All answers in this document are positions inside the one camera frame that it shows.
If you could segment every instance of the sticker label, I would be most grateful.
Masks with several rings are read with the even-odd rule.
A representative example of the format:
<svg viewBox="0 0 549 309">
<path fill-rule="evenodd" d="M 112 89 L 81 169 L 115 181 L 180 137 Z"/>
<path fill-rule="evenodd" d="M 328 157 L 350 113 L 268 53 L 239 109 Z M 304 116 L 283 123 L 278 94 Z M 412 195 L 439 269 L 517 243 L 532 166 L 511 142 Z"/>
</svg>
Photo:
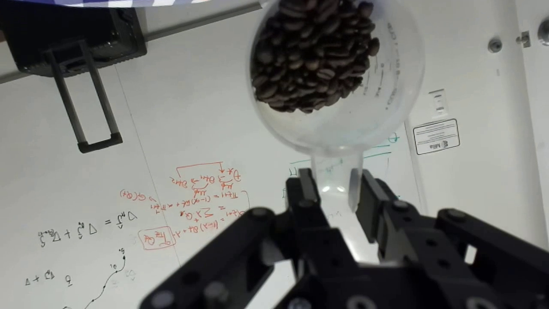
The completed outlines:
<svg viewBox="0 0 549 309">
<path fill-rule="evenodd" d="M 460 145 L 458 120 L 426 123 L 414 128 L 417 154 L 438 152 Z"/>
</svg>

